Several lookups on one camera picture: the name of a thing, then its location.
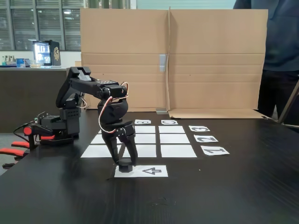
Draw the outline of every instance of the tape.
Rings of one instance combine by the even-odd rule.
[[[160,55],[160,71],[165,72],[166,55]]]

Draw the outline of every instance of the black tabletop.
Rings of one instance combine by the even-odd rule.
[[[127,113],[158,127],[167,115]],[[295,224],[299,223],[299,135],[265,119],[178,119],[194,158],[157,157],[168,177],[115,178],[111,158],[81,158],[100,130],[97,112],[80,118],[73,145],[38,147],[0,176],[4,224]],[[200,143],[188,126],[219,142]],[[229,154],[208,156],[200,146]]]

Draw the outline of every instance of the paper card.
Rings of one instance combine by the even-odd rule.
[[[155,126],[135,126],[136,133],[156,133]]]
[[[186,134],[160,134],[162,144],[190,144]]]
[[[194,135],[195,140],[197,142],[218,142],[218,140],[214,136],[202,136],[202,135]]]
[[[150,120],[138,120],[138,119],[135,120],[136,125],[148,125],[150,123],[151,123]]]
[[[168,177],[168,173],[165,165],[135,166],[129,173],[120,172],[117,166],[114,177]]]
[[[162,125],[178,125],[176,120],[161,120]]]
[[[116,140],[117,140],[117,144],[121,144],[121,141],[118,138],[116,138]],[[105,144],[102,135],[97,134],[92,140],[91,144]]]
[[[218,146],[200,146],[201,149],[204,151],[204,154],[206,155],[225,155],[229,154],[228,151],[226,151],[222,147]]]
[[[209,132],[210,130],[205,126],[189,126],[193,132]]]
[[[156,135],[155,134],[136,134],[135,136],[136,144],[155,144]]]
[[[185,133],[182,126],[159,126],[160,133]]]
[[[191,145],[161,145],[161,154],[168,158],[197,157]]]
[[[157,157],[156,154],[156,145],[136,145],[138,152],[138,158],[154,158]],[[127,148],[122,156],[123,158],[130,157],[129,151]]]
[[[111,158],[111,154],[106,145],[91,145],[82,154],[81,158]]]

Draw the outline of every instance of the cardboard backdrop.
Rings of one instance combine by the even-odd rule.
[[[267,10],[81,9],[82,65],[129,82],[129,111],[260,118],[266,27]]]

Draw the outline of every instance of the refrigerator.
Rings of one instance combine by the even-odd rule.
[[[33,41],[34,60],[41,62],[44,66],[60,66],[60,48],[56,41]]]

